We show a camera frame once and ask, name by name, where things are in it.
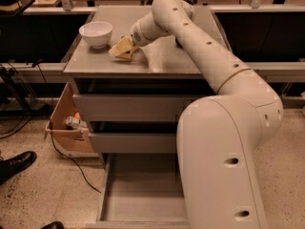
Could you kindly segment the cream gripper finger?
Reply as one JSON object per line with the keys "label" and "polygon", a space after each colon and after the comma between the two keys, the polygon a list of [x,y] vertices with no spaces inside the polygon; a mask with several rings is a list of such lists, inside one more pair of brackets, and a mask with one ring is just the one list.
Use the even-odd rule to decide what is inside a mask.
{"label": "cream gripper finger", "polygon": [[127,60],[131,60],[132,59],[132,55],[138,50],[138,47],[135,46],[133,47],[131,50],[122,53],[121,55],[119,55],[119,58],[121,59],[127,59]]}
{"label": "cream gripper finger", "polygon": [[110,50],[112,57],[123,56],[134,48],[134,43],[129,36],[122,37]]}

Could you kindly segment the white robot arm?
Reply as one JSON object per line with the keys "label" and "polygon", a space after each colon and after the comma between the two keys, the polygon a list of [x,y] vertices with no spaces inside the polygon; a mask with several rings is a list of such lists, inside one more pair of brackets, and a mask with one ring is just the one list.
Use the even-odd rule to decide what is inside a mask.
{"label": "white robot arm", "polygon": [[179,118],[176,145],[190,229],[268,229],[253,150],[283,119],[277,93],[247,64],[193,22],[182,0],[152,10],[110,50],[113,57],[174,35],[213,89]]}

